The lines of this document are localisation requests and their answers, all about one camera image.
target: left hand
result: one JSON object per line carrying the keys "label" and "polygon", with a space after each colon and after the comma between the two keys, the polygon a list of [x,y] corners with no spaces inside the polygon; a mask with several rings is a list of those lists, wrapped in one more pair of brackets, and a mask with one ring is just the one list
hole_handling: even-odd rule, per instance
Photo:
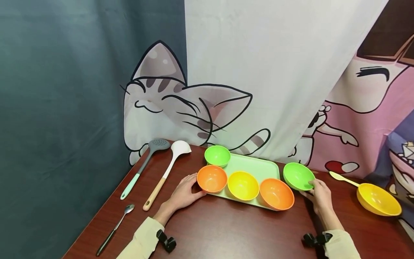
{"label": "left hand", "polygon": [[175,210],[179,210],[191,205],[194,201],[205,196],[207,194],[205,191],[199,191],[195,194],[191,192],[191,187],[196,181],[197,173],[184,177],[167,203],[169,203]]}

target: wooden table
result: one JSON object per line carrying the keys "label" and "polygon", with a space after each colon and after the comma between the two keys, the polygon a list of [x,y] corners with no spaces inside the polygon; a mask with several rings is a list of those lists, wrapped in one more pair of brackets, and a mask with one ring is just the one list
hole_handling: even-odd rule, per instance
{"label": "wooden table", "polygon": [[[179,181],[205,165],[205,149],[197,146],[191,146],[191,149],[190,154],[178,158],[151,209],[144,212],[142,206],[170,163],[171,150],[156,152],[128,197],[123,201],[119,197],[141,167],[148,155],[147,151],[63,258],[96,258],[98,247],[120,220],[124,208],[133,203],[136,205],[135,210],[125,217],[100,256],[102,259],[116,258],[144,219],[153,216],[161,203],[170,197]],[[278,165],[282,174],[284,165]],[[353,237],[363,259],[414,259],[414,245],[395,218],[380,217],[363,209],[356,199],[354,186],[335,181],[324,172],[318,173],[316,177],[331,188],[338,217]],[[304,234],[315,234],[319,226],[312,205],[298,192],[295,192],[294,206],[283,212],[207,195],[177,211],[168,222],[165,233],[176,239],[175,250],[168,255],[158,245],[151,258],[323,258],[321,251],[305,248],[301,242]]]}

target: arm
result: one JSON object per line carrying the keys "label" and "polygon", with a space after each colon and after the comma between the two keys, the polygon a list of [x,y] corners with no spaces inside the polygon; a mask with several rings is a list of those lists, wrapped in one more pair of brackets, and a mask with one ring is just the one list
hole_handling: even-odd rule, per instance
{"label": "arm", "polygon": [[191,187],[197,181],[197,174],[184,177],[171,195],[164,202],[153,218],[147,217],[137,229],[132,241],[118,255],[117,259],[148,259],[158,243],[156,233],[164,231],[168,220],[177,210],[187,207],[194,201],[206,195],[205,192],[191,193]]}
{"label": "arm", "polygon": [[324,233],[332,234],[332,238],[324,247],[325,256],[329,259],[360,259],[351,236],[345,231],[333,209],[329,188],[318,179],[309,183],[315,188],[309,191],[310,194],[301,193],[313,202],[314,211],[322,222]]}
{"label": "arm", "polygon": [[353,135],[349,134],[346,131],[342,131],[340,129],[331,127],[327,123],[322,124],[319,128],[316,129],[316,131],[319,131],[326,135],[340,137],[342,143],[344,144],[351,144],[356,147],[359,146],[358,141],[356,140],[356,138],[354,138]]}

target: curtain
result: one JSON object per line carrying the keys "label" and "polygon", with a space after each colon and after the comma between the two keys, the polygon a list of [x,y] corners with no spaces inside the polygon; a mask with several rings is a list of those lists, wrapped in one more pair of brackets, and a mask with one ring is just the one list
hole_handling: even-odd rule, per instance
{"label": "curtain", "polygon": [[385,3],[185,1],[187,59],[154,42],[125,80],[130,163],[156,137],[287,157]]}
{"label": "curtain", "polygon": [[1,1],[3,257],[62,256],[153,138],[294,156],[386,2]]}
{"label": "curtain", "polygon": [[414,240],[414,2],[390,0],[282,161],[365,178],[400,201]]}
{"label": "curtain", "polygon": [[185,60],[183,14],[179,0],[0,1],[1,258],[60,258],[128,172],[119,84],[158,39]]}

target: beige sleeve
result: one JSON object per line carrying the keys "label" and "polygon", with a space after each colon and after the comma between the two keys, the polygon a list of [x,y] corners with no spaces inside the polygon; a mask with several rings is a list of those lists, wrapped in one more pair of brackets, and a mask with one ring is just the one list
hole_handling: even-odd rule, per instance
{"label": "beige sleeve", "polygon": [[117,259],[148,259],[158,243],[156,233],[160,229],[164,231],[164,226],[147,217],[135,231],[132,241],[122,250]]}
{"label": "beige sleeve", "polygon": [[323,233],[332,234],[331,240],[325,244],[325,256],[329,259],[361,259],[348,232],[329,230]]}

